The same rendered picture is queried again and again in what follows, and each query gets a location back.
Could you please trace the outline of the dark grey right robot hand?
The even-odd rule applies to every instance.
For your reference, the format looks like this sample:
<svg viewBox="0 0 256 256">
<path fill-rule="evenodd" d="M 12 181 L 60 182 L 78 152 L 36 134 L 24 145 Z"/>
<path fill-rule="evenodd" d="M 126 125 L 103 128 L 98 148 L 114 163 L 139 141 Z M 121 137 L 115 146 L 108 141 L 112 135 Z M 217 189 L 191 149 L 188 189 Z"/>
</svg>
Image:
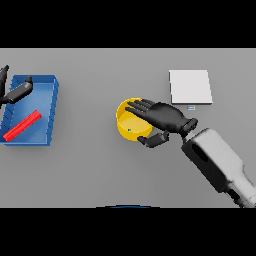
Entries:
<svg viewBox="0 0 256 256">
<path fill-rule="evenodd" d="M 167 103 L 155 103 L 147 99 L 128 102 L 125 110 L 161 130 L 161 133 L 148 138 L 137 137 L 137 140 L 148 148 L 167 142 L 170 134 L 179 134 L 184 139 L 198 124 L 196 118 L 186 118 L 179 109 Z"/>
</svg>

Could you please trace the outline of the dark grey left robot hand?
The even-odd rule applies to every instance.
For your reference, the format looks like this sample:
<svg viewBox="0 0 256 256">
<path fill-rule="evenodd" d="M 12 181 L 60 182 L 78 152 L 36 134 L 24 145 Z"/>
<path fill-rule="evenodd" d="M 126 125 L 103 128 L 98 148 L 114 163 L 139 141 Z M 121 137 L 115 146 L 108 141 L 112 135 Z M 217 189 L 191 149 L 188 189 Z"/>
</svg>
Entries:
<svg viewBox="0 0 256 256">
<path fill-rule="evenodd" d="M 5 65 L 0 68 L 0 108 L 4 104 L 15 104 L 33 91 L 32 77 L 28 76 L 25 81 L 15 89 L 5 93 L 5 84 L 9 66 Z"/>
</svg>

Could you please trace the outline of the yellow bowl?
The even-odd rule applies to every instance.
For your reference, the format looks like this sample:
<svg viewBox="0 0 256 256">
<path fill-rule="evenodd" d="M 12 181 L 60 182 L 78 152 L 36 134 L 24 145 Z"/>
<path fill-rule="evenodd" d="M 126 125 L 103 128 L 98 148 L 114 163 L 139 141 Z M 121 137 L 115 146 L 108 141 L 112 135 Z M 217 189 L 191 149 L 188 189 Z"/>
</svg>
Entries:
<svg viewBox="0 0 256 256">
<path fill-rule="evenodd" d="M 128 103 L 134 101 L 135 98 L 127 98 L 120 103 L 116 110 L 116 126 L 123 138 L 136 142 L 139 136 L 147 137 L 152 132 L 152 126 L 125 110 Z"/>
</svg>

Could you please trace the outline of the red beaker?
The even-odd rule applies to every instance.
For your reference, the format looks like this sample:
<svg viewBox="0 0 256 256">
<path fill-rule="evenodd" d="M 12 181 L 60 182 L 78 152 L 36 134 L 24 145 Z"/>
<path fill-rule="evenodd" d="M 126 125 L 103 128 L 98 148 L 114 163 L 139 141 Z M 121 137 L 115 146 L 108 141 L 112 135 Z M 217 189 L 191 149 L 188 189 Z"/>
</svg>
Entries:
<svg viewBox="0 0 256 256">
<path fill-rule="evenodd" d="M 3 139 L 6 142 L 12 141 L 22 132 L 24 132 L 28 127 L 34 124 L 37 120 L 42 117 L 42 114 L 38 110 L 34 110 L 31 114 L 21 120 L 18 124 L 12 127 L 8 132 L 3 135 Z"/>
</svg>

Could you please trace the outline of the pale square measuring scale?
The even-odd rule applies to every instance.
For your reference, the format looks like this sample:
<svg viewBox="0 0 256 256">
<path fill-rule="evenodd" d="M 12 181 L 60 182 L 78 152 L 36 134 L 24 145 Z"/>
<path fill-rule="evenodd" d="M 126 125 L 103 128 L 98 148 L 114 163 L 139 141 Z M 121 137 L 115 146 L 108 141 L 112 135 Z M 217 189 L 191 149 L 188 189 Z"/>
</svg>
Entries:
<svg viewBox="0 0 256 256">
<path fill-rule="evenodd" d="M 212 105 L 213 98 L 207 70 L 170 70 L 172 105 Z"/>
</svg>

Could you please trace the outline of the blue tray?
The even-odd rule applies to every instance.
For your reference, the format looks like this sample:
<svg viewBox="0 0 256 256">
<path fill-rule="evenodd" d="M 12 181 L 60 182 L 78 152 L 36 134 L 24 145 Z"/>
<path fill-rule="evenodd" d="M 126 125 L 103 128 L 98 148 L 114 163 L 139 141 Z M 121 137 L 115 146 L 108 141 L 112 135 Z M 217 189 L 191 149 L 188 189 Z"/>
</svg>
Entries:
<svg viewBox="0 0 256 256">
<path fill-rule="evenodd" d="M 32 75 L 33 91 L 15 104 L 6 104 L 0 122 L 0 144 L 6 146 L 49 146 L 52 140 L 59 83 L 55 75 Z M 37 110 L 42 117 L 16 138 L 3 135 Z"/>
</svg>

